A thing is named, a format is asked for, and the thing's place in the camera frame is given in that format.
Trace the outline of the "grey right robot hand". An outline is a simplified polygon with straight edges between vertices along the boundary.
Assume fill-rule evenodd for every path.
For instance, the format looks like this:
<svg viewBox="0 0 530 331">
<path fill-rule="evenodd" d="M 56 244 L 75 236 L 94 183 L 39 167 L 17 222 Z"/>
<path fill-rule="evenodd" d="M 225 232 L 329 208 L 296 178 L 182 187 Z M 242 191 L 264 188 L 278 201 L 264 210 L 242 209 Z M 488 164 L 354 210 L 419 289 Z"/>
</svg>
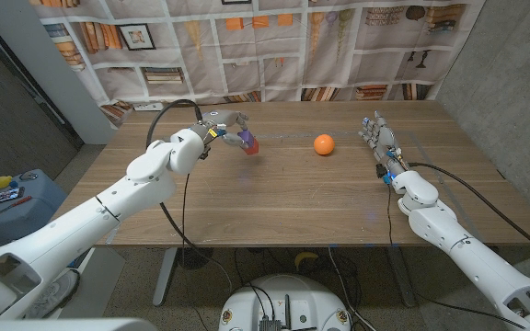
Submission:
<svg viewBox="0 0 530 331">
<path fill-rule="evenodd" d="M 409 170 L 395 133 L 377 110 L 374 119 L 364 118 L 362 125 L 358 135 L 373 152 L 377 161 L 376 175 L 390 185 L 395 177 Z"/>
</svg>

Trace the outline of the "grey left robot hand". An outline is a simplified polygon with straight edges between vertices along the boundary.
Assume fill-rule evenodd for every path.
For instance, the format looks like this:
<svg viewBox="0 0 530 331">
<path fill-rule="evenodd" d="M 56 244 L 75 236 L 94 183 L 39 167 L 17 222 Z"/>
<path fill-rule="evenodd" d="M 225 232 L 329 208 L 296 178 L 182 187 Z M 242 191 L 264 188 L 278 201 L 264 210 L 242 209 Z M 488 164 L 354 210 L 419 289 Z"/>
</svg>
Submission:
<svg viewBox="0 0 530 331">
<path fill-rule="evenodd" d="M 216 138 L 226 144 L 241 147 L 243 150 L 258 150 L 258 141 L 248 130 L 248 115 L 233 110 L 212 110 L 202 115 L 202 120 L 193 124 L 190 129 L 197 133 L 208 145 Z"/>
</svg>

